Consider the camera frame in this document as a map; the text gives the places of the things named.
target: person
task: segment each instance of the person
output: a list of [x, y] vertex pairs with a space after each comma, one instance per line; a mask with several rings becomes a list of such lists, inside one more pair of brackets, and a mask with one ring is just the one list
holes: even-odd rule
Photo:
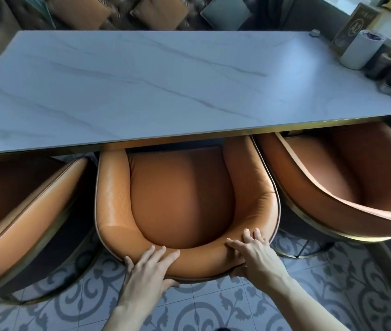
[[[226, 239], [226, 244], [240, 253], [245, 261], [230, 276], [245, 277], [257, 289], [269, 295], [293, 331], [348, 330], [287, 273], [283, 262], [258, 228], [252, 236], [245, 229], [243, 240]], [[164, 254], [164, 246], [157, 251], [152, 246], [136, 266], [129, 257], [125, 257], [127, 272], [119, 301], [102, 331], [138, 331], [162, 293], [179, 285], [177, 281], [164, 277], [180, 251], [160, 261]]]

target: orange pillow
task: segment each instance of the orange pillow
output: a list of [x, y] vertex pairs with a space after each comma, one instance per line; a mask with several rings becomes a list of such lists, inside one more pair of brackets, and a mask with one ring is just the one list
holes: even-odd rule
[[175, 30], [188, 15], [188, 8], [180, 0], [140, 0], [131, 15], [151, 30]]
[[99, 30], [111, 8], [99, 0], [49, 0], [50, 12], [75, 30]]

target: gray pillow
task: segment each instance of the gray pillow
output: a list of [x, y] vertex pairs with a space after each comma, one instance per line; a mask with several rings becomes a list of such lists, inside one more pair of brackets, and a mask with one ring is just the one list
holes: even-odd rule
[[200, 13], [215, 30], [236, 31], [251, 16], [243, 0], [212, 0]]

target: hand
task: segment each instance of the hand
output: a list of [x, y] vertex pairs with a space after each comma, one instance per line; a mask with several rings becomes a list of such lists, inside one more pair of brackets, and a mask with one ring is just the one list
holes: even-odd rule
[[164, 280], [164, 277], [170, 265], [179, 257], [180, 251], [177, 250], [159, 261], [166, 248], [162, 246], [160, 250], [154, 250], [153, 245], [143, 253], [136, 266], [129, 257], [124, 258], [127, 272], [117, 306], [125, 309], [129, 307], [130, 314], [136, 315], [142, 322], [153, 311], [165, 290], [179, 286], [177, 281]]
[[261, 237], [260, 230], [254, 230], [254, 237], [246, 228], [243, 231], [244, 243], [239, 240], [226, 239], [226, 244], [237, 250], [246, 262], [245, 266], [234, 269], [231, 277], [247, 278], [257, 289], [268, 293], [290, 279], [286, 267], [276, 252], [269, 246], [267, 239]]

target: table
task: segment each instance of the table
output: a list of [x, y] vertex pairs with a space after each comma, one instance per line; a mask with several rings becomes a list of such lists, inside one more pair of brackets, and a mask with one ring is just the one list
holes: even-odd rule
[[0, 154], [350, 124], [391, 97], [305, 32], [20, 31], [0, 57]]

